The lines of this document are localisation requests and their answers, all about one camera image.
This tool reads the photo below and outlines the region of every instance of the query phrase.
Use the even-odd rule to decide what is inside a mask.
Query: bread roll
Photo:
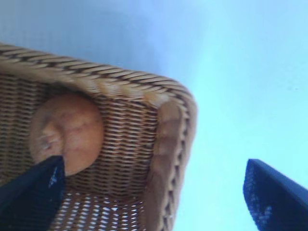
[[[35,112],[29,141],[35,163],[62,155],[65,175],[74,175],[92,165],[100,153],[100,111],[94,103],[76,94],[54,97]]]

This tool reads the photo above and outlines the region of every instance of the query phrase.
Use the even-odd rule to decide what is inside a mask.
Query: wicker basket
[[[50,230],[172,230],[196,105],[165,77],[0,44],[0,185],[33,165],[30,119],[66,91],[94,100],[105,139],[96,162],[67,178]]]

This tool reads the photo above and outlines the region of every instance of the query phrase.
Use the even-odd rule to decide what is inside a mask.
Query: black object
[[[308,231],[308,191],[257,159],[249,159],[243,186],[260,231]]]
[[[46,231],[61,206],[64,162],[52,156],[0,187],[0,231]]]

